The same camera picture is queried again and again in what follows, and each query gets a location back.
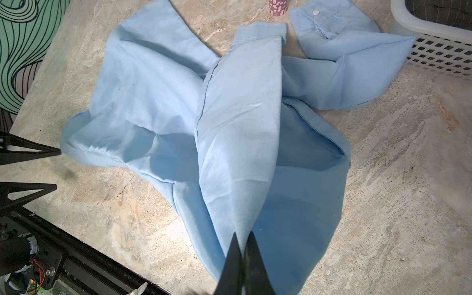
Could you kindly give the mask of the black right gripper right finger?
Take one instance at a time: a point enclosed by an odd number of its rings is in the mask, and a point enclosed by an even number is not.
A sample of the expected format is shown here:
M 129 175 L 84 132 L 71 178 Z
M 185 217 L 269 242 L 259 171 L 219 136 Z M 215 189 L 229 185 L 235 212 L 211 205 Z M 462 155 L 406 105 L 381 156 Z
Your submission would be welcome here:
M 248 236 L 243 263 L 245 294 L 275 295 L 253 232 Z

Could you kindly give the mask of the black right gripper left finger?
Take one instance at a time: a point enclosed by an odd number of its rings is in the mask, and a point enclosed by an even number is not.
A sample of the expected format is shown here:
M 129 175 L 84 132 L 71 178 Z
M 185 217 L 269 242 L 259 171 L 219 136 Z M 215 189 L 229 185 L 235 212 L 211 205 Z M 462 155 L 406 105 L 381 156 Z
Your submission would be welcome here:
M 243 258 L 234 233 L 214 295 L 241 295 L 243 278 Z

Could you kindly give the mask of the light blue long sleeve shirt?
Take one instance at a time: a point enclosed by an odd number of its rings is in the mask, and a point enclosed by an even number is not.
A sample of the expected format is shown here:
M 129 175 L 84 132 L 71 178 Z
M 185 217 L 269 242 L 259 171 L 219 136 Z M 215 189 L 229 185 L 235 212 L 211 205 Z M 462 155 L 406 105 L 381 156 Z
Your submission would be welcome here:
M 129 168 L 172 205 L 218 282 L 232 236 L 254 233 L 276 295 L 296 295 L 338 226 L 349 141 L 318 111 L 380 97 L 415 39 L 381 33 L 350 1 L 290 12 L 304 58 L 282 54 L 284 23 L 238 28 L 217 56 L 168 1 L 113 29 L 87 111 L 61 150 Z

